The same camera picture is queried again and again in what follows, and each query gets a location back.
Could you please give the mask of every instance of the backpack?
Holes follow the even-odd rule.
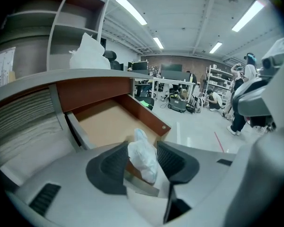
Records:
[[[244,83],[243,78],[235,80],[235,85],[233,86],[233,91],[235,92]]]
[[[204,101],[201,97],[199,96],[194,97],[192,105],[195,108],[195,113],[200,113],[202,111],[203,103]]]

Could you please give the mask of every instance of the computer monitor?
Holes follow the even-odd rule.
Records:
[[[133,70],[147,70],[147,62],[129,62],[128,68]]]
[[[132,70],[131,72],[148,75],[148,70]]]
[[[179,64],[162,64],[161,71],[171,70],[171,71],[182,71],[182,65]]]
[[[161,78],[178,80],[178,81],[189,81],[190,73],[174,70],[163,70],[161,71]]]

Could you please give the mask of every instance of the gray floor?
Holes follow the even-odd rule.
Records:
[[[232,135],[226,127],[231,121],[221,116],[220,111],[211,112],[203,108],[201,113],[179,113],[160,100],[155,100],[153,112],[172,126],[168,141],[211,151],[237,153],[240,146],[255,142],[260,136],[257,129],[245,124],[241,135]]]

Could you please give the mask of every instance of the white plastic bag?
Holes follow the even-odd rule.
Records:
[[[70,68],[110,69],[110,63],[103,56],[104,48],[95,39],[84,33],[77,51],[70,51]]]
[[[134,130],[134,140],[128,145],[129,160],[141,172],[145,181],[155,183],[158,173],[156,150],[147,141],[147,136],[143,130]]]

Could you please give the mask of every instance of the ceiling light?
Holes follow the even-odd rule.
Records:
[[[239,22],[232,28],[233,31],[238,32],[242,29],[261,9],[264,7],[264,4],[255,1],[253,5],[248,9],[248,11],[243,15]]]
[[[163,45],[161,44],[161,41],[159,40],[158,37],[154,37],[153,40],[157,43],[158,47],[160,49],[164,49]]]
[[[209,53],[213,54],[221,45],[222,43],[218,42]]]
[[[141,16],[141,14],[129,3],[127,0],[116,0],[122,7],[124,7],[127,11],[130,12],[131,15],[134,16],[135,19],[142,25],[147,24],[145,19]]]

